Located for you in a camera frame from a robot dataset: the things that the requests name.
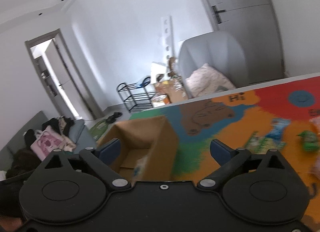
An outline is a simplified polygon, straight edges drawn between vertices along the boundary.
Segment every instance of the green snack package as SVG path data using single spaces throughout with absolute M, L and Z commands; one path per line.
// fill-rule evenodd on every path
M 244 145 L 253 154 L 266 154 L 269 149 L 282 150 L 286 145 L 285 142 L 277 143 L 274 139 L 265 136 L 257 136 L 257 132 L 253 132 L 248 142 Z
M 309 130 L 305 130 L 298 136 L 302 137 L 303 149 L 306 152 L 316 152 L 319 150 L 319 139 L 316 133 L 311 132 Z

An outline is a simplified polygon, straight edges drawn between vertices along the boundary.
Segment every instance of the pink pillow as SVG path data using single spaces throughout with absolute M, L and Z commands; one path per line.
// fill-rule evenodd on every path
M 195 98 L 236 88 L 226 76 L 208 63 L 195 70 L 186 79 L 186 83 Z
M 65 140 L 61 135 L 56 133 L 51 126 L 38 135 L 36 141 L 31 145 L 31 150 L 43 161 L 53 149 L 62 149 L 65 145 Z

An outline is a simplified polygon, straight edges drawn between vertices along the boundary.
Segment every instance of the shelf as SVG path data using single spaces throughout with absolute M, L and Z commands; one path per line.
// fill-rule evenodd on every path
M 152 98 L 155 96 L 156 92 L 148 92 L 146 86 L 151 82 L 151 77 L 148 76 L 143 79 L 143 86 L 136 87 L 136 83 L 126 84 L 125 82 L 119 84 L 116 88 L 124 106 L 129 112 L 138 112 L 153 108 Z M 132 94 L 132 90 L 143 89 L 140 93 Z
M 141 103 L 134 105 L 129 111 L 130 112 L 139 112 L 147 109 L 152 109 L 153 105 L 151 103 Z
M 132 94 L 129 97 L 127 97 L 124 102 L 134 102 L 134 101 L 143 101 L 143 100 L 151 100 L 153 96 L 156 94 L 156 92 L 147 92 L 147 93 L 138 93 L 138 94 Z
M 145 82 L 144 86 L 142 86 L 142 87 L 136 87 L 136 85 L 137 85 L 136 83 L 133 83 L 133 84 L 121 83 L 118 85 L 117 91 L 121 92 L 121 91 L 128 91 L 128 90 L 145 88 L 146 86 L 148 86 L 150 84 L 150 82 L 151 82 L 151 78 L 149 77 L 149 81 Z

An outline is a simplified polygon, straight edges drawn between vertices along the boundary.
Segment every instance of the snack bag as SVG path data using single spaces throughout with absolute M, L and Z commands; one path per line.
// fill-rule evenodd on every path
M 144 157 L 137 160 L 136 166 L 133 170 L 133 177 L 131 180 L 132 184 L 135 184 L 138 180 L 141 179 L 141 175 L 144 172 L 145 166 L 147 164 L 148 155 L 145 155 Z
M 289 119 L 273 119 L 271 125 L 273 129 L 266 135 L 266 137 L 272 138 L 276 143 L 280 143 L 284 129 L 289 126 L 291 121 Z
M 309 120 L 317 129 L 318 135 L 320 135 L 320 117 L 316 117 Z
M 298 136 L 302 137 L 303 149 L 306 152 L 316 152 L 319 150 L 319 140 L 315 133 L 305 130 Z
M 266 154 L 269 149 L 277 149 L 279 151 L 286 145 L 285 142 L 275 142 L 274 139 L 257 136 L 257 132 L 253 132 L 244 148 L 248 149 L 253 154 Z

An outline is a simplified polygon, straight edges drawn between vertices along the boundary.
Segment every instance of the white wall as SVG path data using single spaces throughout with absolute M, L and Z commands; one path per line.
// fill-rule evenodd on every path
M 77 0 L 67 15 L 101 87 L 102 109 L 121 103 L 118 84 L 162 62 L 161 17 L 172 16 L 176 51 L 180 40 L 212 31 L 200 0 Z
M 272 0 L 290 76 L 320 72 L 320 0 Z
M 36 113 L 58 112 L 41 84 L 24 42 L 65 24 L 61 14 L 41 16 L 0 33 L 0 149 Z

